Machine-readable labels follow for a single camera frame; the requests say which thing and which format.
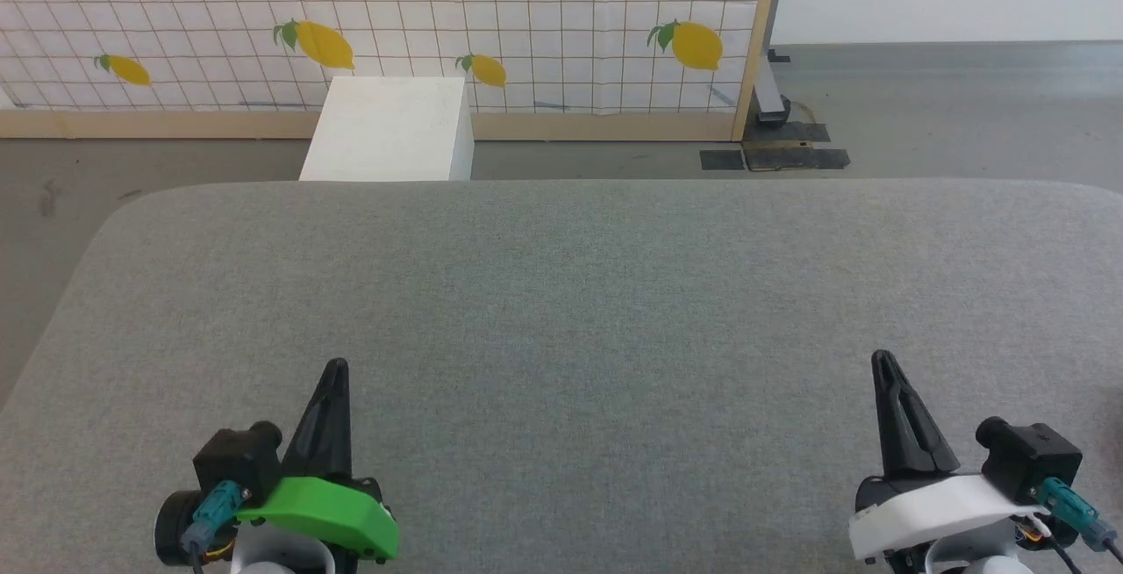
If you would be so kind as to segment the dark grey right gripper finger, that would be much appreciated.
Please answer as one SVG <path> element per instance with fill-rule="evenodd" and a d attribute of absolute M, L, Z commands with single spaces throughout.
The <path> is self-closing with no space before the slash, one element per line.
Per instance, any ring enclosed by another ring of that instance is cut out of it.
<path fill-rule="evenodd" d="M 891 404 L 895 413 L 896 453 L 894 470 L 886 479 L 944 477 L 959 470 L 960 462 L 946 441 L 923 399 L 909 382 L 895 358 Z"/>
<path fill-rule="evenodd" d="M 896 453 L 893 447 L 896 441 L 895 413 L 891 404 L 891 398 L 893 398 L 891 397 L 891 389 L 893 389 L 895 379 L 893 371 L 894 363 L 895 358 L 891 350 L 875 350 L 871 355 L 873 386 L 884 477 L 891 475 L 896 459 Z"/>

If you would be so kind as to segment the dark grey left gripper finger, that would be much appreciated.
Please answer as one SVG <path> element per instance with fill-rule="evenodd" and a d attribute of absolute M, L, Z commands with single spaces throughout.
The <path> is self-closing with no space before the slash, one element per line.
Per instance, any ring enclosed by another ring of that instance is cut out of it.
<path fill-rule="evenodd" d="M 353 477 L 350 373 L 346 359 L 336 359 L 334 375 L 334 473 Z"/>
<path fill-rule="evenodd" d="M 325 364 L 281 461 L 285 477 L 343 477 L 343 361 Z"/>

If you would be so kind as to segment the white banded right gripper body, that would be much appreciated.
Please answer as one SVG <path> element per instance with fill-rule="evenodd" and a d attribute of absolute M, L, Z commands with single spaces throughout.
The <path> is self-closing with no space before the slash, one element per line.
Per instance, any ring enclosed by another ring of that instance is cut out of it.
<path fill-rule="evenodd" d="M 848 520 L 855 561 L 886 563 L 893 574 L 1034 574 L 1021 559 L 1012 514 L 1028 514 L 982 475 L 947 477 L 902 491 L 871 479 L 862 494 L 887 499 Z"/>

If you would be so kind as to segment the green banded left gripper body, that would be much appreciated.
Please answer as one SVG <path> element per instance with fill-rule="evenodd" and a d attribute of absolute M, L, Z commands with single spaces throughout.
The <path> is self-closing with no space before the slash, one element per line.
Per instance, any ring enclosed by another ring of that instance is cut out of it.
<path fill-rule="evenodd" d="M 356 574 L 360 562 L 398 559 L 398 521 L 374 485 L 281 479 L 264 505 L 236 514 L 232 574 Z"/>

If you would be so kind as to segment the black floor tape patches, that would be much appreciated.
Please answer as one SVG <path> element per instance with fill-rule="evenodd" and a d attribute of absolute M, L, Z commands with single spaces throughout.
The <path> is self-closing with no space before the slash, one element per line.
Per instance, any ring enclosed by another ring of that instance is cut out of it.
<path fill-rule="evenodd" d="M 734 149 L 699 151 L 704 171 L 843 170 L 850 163 L 848 151 L 831 146 L 827 126 L 814 122 L 754 124 Z"/>

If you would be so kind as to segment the white box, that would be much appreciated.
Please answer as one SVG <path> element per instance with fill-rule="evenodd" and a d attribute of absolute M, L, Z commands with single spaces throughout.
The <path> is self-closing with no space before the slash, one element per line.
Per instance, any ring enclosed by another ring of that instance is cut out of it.
<path fill-rule="evenodd" d="M 334 78 L 300 181 L 469 181 L 475 138 L 462 78 Z"/>

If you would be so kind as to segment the grey metal panel support foot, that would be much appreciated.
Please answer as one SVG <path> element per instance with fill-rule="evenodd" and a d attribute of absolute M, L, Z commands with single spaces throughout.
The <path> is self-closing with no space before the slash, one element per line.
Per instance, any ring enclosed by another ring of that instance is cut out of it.
<path fill-rule="evenodd" d="M 782 127 L 789 122 L 789 98 L 780 93 L 773 71 L 774 63 L 787 63 L 789 57 L 774 49 L 763 54 L 755 73 L 755 122 L 761 127 Z"/>

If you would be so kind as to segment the lemon print partition panel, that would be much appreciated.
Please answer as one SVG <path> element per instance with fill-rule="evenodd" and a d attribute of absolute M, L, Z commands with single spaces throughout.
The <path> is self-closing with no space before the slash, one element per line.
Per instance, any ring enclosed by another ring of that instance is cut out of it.
<path fill-rule="evenodd" d="M 740 138 L 774 0 L 0 0 L 0 139 L 298 139 L 451 78 L 485 140 Z"/>

